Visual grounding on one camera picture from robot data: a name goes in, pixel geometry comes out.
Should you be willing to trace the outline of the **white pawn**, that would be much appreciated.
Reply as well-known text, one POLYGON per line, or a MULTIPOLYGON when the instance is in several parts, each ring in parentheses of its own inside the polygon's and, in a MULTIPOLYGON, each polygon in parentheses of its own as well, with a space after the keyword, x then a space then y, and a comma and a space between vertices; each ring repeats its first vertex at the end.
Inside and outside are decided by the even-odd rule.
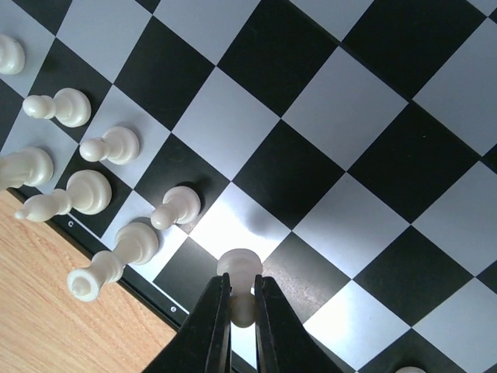
POLYGON ((92 113, 88 97, 73 88, 60 89, 54 97, 31 95, 23 100, 23 111, 34 119, 56 118, 65 127, 85 125, 92 113))
POLYGON ((80 156, 87 162, 109 162, 122 166, 136 159, 140 152, 137 135, 130 129, 115 126, 101 138, 90 138, 79 147, 80 156))
POLYGON ((239 328, 255 322, 255 276, 262 273, 259 256, 250 249, 232 249, 217 262, 217 275, 229 274, 231 286, 231 321, 239 328))
POLYGON ((188 224, 200 213, 198 194, 187 186, 175 186, 168 190, 162 204, 151 214, 151 224, 157 230, 166 230, 175 224, 188 224))
POLYGON ((25 52, 16 39, 0 35, 0 73, 2 75, 19 74, 25 66, 25 52))

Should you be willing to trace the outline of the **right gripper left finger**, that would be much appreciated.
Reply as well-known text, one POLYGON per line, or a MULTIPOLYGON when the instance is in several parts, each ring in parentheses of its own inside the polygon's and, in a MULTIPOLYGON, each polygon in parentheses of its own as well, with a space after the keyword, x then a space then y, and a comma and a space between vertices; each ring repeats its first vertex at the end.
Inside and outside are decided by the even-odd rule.
POLYGON ((212 277, 176 336, 144 371, 230 372, 230 295, 229 275, 212 277))

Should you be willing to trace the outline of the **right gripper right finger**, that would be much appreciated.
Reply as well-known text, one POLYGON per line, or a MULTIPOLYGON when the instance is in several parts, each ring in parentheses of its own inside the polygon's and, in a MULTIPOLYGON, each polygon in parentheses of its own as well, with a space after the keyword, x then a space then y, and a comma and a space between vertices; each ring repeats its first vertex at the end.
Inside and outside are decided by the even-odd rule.
POLYGON ((273 277, 255 276, 258 372, 340 372, 313 341, 273 277))

